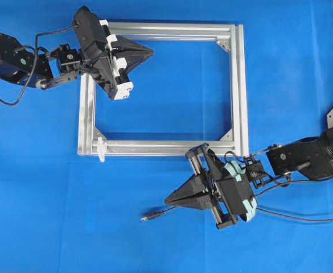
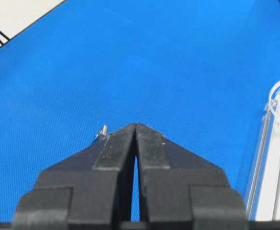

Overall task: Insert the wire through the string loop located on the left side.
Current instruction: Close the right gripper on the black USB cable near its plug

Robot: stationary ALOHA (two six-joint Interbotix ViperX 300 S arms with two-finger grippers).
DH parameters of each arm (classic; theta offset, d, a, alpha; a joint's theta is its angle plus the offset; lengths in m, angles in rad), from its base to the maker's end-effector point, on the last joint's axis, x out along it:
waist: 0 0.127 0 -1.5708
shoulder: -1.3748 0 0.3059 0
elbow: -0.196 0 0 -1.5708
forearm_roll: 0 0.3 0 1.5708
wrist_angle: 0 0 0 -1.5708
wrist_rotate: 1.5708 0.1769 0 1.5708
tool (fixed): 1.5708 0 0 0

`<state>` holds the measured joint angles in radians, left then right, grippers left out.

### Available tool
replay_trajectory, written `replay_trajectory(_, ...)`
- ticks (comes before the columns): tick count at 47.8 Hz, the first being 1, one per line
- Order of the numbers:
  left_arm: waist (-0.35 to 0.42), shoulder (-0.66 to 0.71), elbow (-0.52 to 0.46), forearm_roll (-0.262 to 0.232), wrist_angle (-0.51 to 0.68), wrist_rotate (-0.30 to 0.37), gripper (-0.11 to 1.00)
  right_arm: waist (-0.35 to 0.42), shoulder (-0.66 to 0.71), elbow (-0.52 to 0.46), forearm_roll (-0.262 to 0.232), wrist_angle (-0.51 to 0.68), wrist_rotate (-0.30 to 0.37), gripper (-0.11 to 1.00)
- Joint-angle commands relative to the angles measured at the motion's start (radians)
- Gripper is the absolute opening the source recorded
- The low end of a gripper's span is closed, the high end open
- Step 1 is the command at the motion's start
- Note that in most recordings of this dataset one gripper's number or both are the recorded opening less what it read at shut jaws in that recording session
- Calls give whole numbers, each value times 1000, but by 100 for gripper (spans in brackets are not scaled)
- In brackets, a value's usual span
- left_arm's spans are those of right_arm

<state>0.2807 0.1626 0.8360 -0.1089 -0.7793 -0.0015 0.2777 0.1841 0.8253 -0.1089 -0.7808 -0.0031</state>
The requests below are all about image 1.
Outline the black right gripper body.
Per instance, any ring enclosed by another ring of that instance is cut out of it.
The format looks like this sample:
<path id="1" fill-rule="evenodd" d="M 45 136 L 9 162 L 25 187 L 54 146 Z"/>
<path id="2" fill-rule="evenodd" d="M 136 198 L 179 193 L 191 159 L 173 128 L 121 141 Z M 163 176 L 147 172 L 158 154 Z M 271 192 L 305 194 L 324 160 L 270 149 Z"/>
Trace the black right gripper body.
<path id="1" fill-rule="evenodd" d="M 223 163 L 203 144 L 186 153 L 194 175 L 186 185 L 191 193 L 185 200 L 186 208 L 211 210 L 218 229 L 249 222 L 256 215 L 257 200 L 252 188 L 237 163 Z"/>

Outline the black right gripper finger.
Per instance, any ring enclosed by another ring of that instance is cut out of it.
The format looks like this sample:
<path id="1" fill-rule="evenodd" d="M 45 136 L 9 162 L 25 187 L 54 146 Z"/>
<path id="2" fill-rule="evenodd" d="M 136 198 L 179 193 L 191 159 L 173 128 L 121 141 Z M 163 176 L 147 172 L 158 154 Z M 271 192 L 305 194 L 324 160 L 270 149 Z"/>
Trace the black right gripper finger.
<path id="1" fill-rule="evenodd" d="M 199 209 L 199 210 L 212 209 L 214 207 L 214 203 L 210 195 L 206 193 L 196 194 L 193 196 L 188 196 L 177 200 L 166 198 L 165 204 L 176 207 L 184 207 L 184 208 Z"/>
<path id="2" fill-rule="evenodd" d="M 166 197 L 165 202 L 209 202 L 207 176 L 205 174 L 192 175 Z"/>

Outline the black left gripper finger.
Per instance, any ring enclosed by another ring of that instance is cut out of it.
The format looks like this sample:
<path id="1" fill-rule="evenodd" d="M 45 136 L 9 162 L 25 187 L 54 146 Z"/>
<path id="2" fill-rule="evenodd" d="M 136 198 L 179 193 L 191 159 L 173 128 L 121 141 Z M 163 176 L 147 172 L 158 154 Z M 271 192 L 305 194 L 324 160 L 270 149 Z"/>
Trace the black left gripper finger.
<path id="1" fill-rule="evenodd" d="M 116 35 L 117 41 L 114 48 L 116 54 L 123 54 L 128 57 L 150 57 L 154 51 L 144 45 L 133 42 L 121 35 Z"/>
<path id="2" fill-rule="evenodd" d="M 125 59 L 126 65 L 121 65 L 120 69 L 118 70 L 120 76 L 117 82 L 129 82 L 128 73 L 136 68 L 141 63 L 145 62 L 147 59 L 152 57 L 151 53 L 135 53 L 132 55 L 125 55 L 125 54 L 118 54 L 116 55 L 116 60 L 120 60 L 122 58 Z"/>

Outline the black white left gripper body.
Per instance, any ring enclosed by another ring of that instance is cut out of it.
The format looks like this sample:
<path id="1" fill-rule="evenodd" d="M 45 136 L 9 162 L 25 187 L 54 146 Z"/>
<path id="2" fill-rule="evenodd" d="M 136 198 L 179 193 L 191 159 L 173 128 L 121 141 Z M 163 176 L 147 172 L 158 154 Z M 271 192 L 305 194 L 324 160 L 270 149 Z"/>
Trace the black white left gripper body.
<path id="1" fill-rule="evenodd" d="M 127 61 L 113 54 L 112 43 L 117 41 L 117 37 L 104 29 L 98 16 L 86 6 L 76 11 L 73 20 L 84 58 L 82 70 L 92 76 L 110 100 L 129 98 L 133 83 L 124 71 Z"/>

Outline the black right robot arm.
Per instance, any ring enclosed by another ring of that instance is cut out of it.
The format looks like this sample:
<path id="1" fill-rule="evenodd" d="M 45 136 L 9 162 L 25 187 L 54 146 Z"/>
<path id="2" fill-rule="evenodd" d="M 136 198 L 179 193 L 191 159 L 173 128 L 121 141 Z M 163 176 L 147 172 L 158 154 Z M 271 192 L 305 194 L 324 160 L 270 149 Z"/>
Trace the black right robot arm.
<path id="1" fill-rule="evenodd" d="M 237 160 L 220 160 L 209 145 L 191 148 L 186 153 L 193 175 L 166 199 L 174 208 L 212 210 L 216 227 L 223 229 L 239 220 L 250 221 L 256 214 L 254 189 L 268 183 L 284 186 L 299 172 L 310 181 L 333 178 L 333 127 L 320 136 L 303 138 L 286 145 L 273 145 L 264 150 L 274 176 L 265 172 L 254 155 Z"/>

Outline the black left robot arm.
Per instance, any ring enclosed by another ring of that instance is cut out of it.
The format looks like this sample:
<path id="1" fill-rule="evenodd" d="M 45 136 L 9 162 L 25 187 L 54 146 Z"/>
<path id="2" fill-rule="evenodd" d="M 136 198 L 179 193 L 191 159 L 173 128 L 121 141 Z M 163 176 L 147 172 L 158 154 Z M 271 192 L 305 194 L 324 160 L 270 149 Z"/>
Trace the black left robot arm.
<path id="1" fill-rule="evenodd" d="M 80 49 L 63 44 L 49 51 L 0 33 L 0 79 L 24 89 L 46 90 L 86 74 L 110 100 L 128 98 L 133 89 L 129 72 L 152 57 L 153 50 L 111 33 L 86 6 L 76 11 L 70 27 L 56 33 L 68 30 L 75 31 Z"/>

